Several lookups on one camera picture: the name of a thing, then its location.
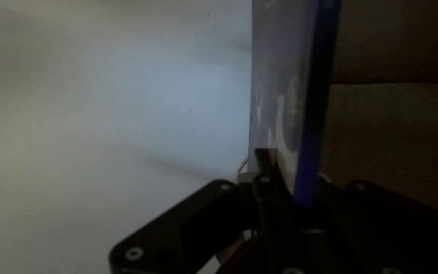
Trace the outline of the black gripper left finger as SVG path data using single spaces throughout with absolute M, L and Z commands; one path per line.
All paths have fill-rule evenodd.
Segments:
M 263 233 L 267 238 L 287 238 L 292 229 L 290 198 L 276 162 L 276 153 L 267 148 L 254 151 L 257 176 L 252 182 Z

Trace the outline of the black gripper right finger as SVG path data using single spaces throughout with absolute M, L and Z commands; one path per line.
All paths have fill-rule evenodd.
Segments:
M 316 179 L 316 192 L 308 206 L 301 208 L 299 235 L 354 240 L 361 233 L 361 223 L 343 191 L 325 177 Z

